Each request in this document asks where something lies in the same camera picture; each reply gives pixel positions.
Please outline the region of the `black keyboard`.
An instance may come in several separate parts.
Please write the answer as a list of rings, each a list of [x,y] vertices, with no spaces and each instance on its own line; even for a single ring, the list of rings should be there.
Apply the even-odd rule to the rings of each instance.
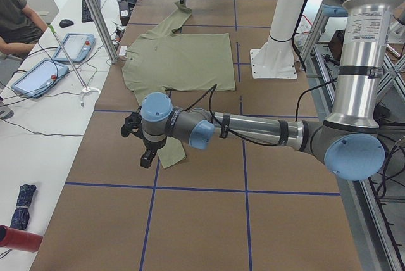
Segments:
[[[99,7],[101,7],[101,0],[96,0],[96,3]],[[87,5],[87,3],[85,2],[85,0],[82,0],[82,7],[81,7],[81,21],[82,23],[86,23],[86,22],[92,22],[92,15],[90,12],[90,9]]]

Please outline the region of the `black computer mouse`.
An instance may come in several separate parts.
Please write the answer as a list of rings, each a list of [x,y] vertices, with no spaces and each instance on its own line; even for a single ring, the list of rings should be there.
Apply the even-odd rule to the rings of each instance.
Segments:
[[[69,19],[62,19],[62,20],[59,22],[59,26],[60,26],[61,28],[67,28],[67,27],[70,27],[70,26],[73,26],[73,25],[74,25],[74,21],[69,20]]]

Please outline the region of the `grey aluminium frame post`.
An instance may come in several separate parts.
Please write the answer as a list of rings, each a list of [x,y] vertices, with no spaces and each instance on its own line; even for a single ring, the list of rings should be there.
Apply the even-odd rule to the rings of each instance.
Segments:
[[[112,43],[111,36],[109,35],[106,22],[102,15],[101,9],[99,8],[97,0],[85,0],[85,2],[90,9],[92,19],[96,25],[98,34],[102,40],[104,48],[109,56],[110,62],[112,64],[115,64],[117,62],[118,56],[116,53],[116,49]]]

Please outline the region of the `aluminium truss frame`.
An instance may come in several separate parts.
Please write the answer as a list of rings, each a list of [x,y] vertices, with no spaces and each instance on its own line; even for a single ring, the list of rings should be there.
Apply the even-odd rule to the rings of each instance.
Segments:
[[[337,176],[344,207],[365,270],[404,269],[404,195],[389,195],[403,173],[393,161],[404,150],[404,123],[378,123],[374,111],[395,89],[404,95],[404,58],[393,62],[389,44],[404,42],[404,17],[392,22],[387,5],[352,9],[320,6],[300,56],[307,71],[322,74],[328,97],[321,124],[307,147]],[[346,19],[339,68],[329,72],[318,41],[331,18]]]

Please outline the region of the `far blue teach pendant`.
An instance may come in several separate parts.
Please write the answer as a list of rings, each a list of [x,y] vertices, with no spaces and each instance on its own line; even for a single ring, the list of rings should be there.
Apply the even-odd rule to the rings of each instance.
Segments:
[[[61,41],[73,63],[81,63],[89,55],[96,38],[93,34],[68,33]]]

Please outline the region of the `white plastic hook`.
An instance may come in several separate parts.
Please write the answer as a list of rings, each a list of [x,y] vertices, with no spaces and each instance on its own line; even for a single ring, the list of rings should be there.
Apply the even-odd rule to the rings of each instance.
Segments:
[[[84,107],[84,97],[86,94],[90,93],[90,92],[96,92],[98,94],[101,93],[101,90],[96,88],[96,87],[89,87],[86,86],[82,89],[81,93],[79,94],[79,98],[80,98],[80,106]]]

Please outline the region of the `red cylinder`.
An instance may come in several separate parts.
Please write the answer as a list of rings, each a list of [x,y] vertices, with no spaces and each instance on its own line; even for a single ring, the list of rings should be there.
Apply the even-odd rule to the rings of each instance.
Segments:
[[[38,234],[1,226],[1,247],[26,252],[37,252],[43,237]]]

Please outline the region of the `olive green long-sleeve shirt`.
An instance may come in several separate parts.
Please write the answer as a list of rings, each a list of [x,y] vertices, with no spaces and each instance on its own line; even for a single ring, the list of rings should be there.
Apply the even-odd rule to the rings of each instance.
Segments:
[[[166,138],[156,154],[165,168],[185,158],[183,143],[206,149],[215,133],[209,114],[174,107],[166,91],[235,90],[230,36],[180,33],[192,10],[175,5],[171,15],[127,49],[129,59],[122,68],[124,83],[140,106],[142,140]]]

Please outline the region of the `folded navy umbrella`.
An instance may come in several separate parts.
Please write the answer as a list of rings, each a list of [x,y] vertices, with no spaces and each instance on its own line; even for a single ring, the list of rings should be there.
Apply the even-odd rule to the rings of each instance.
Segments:
[[[36,190],[36,185],[24,184],[20,186],[15,210],[11,218],[11,228],[26,230],[28,227],[30,220],[29,208]]]

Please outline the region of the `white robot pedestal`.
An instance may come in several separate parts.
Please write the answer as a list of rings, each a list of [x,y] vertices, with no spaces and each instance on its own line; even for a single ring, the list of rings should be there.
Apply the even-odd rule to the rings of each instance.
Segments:
[[[278,0],[268,40],[261,49],[250,50],[255,79],[296,79],[294,34],[306,0]]]

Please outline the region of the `near blue teach pendant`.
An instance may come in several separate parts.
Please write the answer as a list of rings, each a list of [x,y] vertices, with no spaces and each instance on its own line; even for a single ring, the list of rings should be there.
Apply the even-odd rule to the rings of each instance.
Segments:
[[[11,85],[11,88],[26,98],[38,98],[63,78],[69,69],[51,59],[43,59]]]

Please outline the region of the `seated person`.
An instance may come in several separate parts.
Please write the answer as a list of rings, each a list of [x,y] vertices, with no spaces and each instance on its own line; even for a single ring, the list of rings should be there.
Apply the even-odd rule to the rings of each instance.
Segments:
[[[46,30],[27,0],[1,0],[1,53],[25,59]]]

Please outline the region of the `black box with label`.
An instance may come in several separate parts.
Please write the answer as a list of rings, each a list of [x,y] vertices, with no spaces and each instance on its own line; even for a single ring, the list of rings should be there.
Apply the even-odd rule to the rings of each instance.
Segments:
[[[120,21],[123,26],[127,26],[131,16],[131,10],[127,1],[118,2]]]

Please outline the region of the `white paper hang tag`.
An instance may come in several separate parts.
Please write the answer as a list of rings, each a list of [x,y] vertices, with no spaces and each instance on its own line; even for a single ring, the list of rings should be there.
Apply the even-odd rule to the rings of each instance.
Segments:
[[[127,52],[127,46],[121,46],[118,54],[120,56],[125,56],[126,52]]]

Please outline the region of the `blue teach pendant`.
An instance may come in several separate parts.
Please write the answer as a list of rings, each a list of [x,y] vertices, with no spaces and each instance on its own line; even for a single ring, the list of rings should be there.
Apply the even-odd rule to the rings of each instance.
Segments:
[[[93,34],[68,33],[61,41],[73,63],[81,63],[89,55],[96,38]]]
[[[69,69],[51,59],[43,59],[11,85],[11,88],[26,98],[38,98],[63,78]]]

